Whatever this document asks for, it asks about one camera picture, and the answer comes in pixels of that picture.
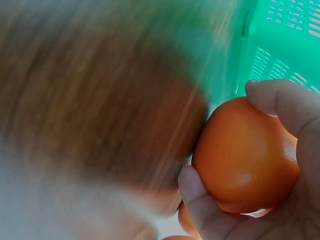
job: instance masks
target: blurry brown object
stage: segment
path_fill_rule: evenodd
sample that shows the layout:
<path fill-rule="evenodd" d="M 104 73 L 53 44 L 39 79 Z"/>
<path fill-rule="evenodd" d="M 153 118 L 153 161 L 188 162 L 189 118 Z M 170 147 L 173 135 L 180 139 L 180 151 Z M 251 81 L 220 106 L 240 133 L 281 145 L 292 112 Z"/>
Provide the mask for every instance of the blurry brown object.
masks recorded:
<path fill-rule="evenodd" d="M 177 176 L 207 103 L 181 68 L 188 59 L 149 34 L 152 9 L 134 20 L 132 2 L 0 0 L 2 189 L 34 221 L 25 239 L 63 218 L 65 231 L 112 226 L 97 240 L 153 240 L 144 222 L 181 202 Z M 101 224 L 79 220 L 92 212 Z"/>

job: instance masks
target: orange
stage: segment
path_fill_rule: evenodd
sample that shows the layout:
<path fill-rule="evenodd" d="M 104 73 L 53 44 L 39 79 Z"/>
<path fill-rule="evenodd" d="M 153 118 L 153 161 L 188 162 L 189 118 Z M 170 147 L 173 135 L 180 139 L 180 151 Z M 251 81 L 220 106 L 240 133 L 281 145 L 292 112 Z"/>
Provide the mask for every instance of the orange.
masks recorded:
<path fill-rule="evenodd" d="M 299 176 L 297 139 L 277 117 L 232 99 L 209 118 L 192 157 L 208 193 L 229 213 L 279 205 Z"/>
<path fill-rule="evenodd" d="M 196 240 L 191 236 L 168 236 L 162 240 Z"/>
<path fill-rule="evenodd" d="M 192 222 L 192 220 L 188 214 L 188 210 L 187 210 L 184 203 L 182 203 L 179 208 L 178 219 L 179 219 L 179 223 L 180 223 L 182 229 L 187 234 L 189 234 L 190 236 L 195 237 L 197 239 L 200 239 L 200 235 L 198 233 L 198 230 L 196 229 L 196 226 Z"/>

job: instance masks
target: green plastic basket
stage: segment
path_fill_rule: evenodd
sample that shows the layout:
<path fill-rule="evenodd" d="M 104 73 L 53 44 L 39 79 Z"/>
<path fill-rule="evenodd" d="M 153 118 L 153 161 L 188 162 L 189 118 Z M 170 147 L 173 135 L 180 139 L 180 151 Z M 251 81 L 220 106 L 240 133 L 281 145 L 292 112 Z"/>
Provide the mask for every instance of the green plastic basket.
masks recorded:
<path fill-rule="evenodd" d="M 249 80 L 285 79 L 320 94 L 320 0 L 258 0 L 243 31 L 235 96 Z"/>

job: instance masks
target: person's hand holding orange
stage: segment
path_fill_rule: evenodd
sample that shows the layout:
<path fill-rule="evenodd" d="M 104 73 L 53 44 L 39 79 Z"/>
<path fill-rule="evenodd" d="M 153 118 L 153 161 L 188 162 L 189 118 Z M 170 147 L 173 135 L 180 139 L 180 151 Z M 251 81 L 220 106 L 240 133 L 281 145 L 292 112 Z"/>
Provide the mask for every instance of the person's hand holding orange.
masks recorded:
<path fill-rule="evenodd" d="M 192 222 L 186 206 L 182 203 L 179 208 L 178 220 L 182 229 L 190 236 L 200 239 L 200 235 L 194 223 Z"/>
<path fill-rule="evenodd" d="M 284 80 L 252 82 L 246 92 L 253 106 L 277 115 L 298 138 L 300 177 L 281 206 L 253 218 L 223 212 L 196 170 L 185 166 L 179 189 L 193 223 L 203 240 L 320 239 L 320 96 Z"/>

